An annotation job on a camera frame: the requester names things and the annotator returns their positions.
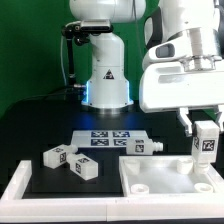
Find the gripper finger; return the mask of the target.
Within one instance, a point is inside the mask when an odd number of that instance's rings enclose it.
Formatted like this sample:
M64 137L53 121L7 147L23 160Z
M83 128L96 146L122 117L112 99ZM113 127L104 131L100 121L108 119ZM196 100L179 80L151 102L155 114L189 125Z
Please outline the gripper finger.
M179 108L177 111L177 118L184 127L185 135L190 137L192 135L192 122L188 114L189 110L187 108Z
M215 123L218 125L220 132L224 132L224 105L216 106L215 115Z

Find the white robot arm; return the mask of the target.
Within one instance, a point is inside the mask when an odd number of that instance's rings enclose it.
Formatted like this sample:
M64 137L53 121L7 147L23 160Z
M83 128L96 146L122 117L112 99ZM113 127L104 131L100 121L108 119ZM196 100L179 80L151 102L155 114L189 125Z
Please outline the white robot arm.
M83 104L100 110L131 103L124 77L124 44L114 23L143 16L146 0L70 0L75 30L92 44L92 76ZM221 0L159 0L144 26L147 52L142 62L140 108L146 113L175 111L192 134L188 113L212 108L224 131L224 58L218 29Z

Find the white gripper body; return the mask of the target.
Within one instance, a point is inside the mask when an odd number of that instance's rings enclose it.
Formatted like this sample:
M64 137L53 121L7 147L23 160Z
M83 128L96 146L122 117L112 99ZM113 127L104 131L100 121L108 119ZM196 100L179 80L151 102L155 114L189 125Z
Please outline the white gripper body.
M145 113L202 109L224 105L224 60L214 70L185 71L177 57L159 57L163 44L145 54L139 87L139 104Z

